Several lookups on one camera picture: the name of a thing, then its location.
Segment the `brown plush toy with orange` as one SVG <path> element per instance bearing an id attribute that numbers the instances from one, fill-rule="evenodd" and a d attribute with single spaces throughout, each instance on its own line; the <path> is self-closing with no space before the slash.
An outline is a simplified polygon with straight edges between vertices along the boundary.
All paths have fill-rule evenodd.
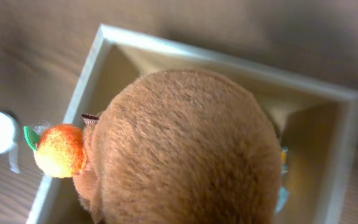
<path id="1" fill-rule="evenodd" d="M 144 75 L 84 128 L 24 134 L 95 223 L 272 223 L 281 147 L 253 94 L 212 72 Z"/>

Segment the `yellow grey toy truck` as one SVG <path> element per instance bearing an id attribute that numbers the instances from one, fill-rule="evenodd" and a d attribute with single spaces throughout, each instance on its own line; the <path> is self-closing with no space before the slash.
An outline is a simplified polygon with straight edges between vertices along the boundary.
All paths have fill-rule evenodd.
<path id="1" fill-rule="evenodd" d="M 288 155 L 288 148 L 286 146 L 282 146 L 281 151 L 281 158 L 282 158 L 282 171 L 281 177 L 284 179 L 285 175 L 288 173 L 288 166 L 287 166 L 287 155 Z M 276 204 L 275 213 L 279 213 L 285 206 L 286 202 L 288 201 L 290 192 L 283 186 L 280 187 L 278 192 L 278 201 Z"/>

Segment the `white cardboard box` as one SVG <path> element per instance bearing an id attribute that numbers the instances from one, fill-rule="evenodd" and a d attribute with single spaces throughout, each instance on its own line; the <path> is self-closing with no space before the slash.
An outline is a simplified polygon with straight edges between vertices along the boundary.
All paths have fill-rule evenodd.
<path id="1" fill-rule="evenodd" d="M 290 192 L 272 223 L 337 223 L 358 136 L 358 91 L 294 75 L 210 50 L 101 25 L 62 124 L 84 128 L 138 78 L 170 70 L 216 73 L 251 92 L 270 118 L 281 151 L 288 148 Z M 44 172 L 29 223 L 77 223 L 71 177 Z"/>

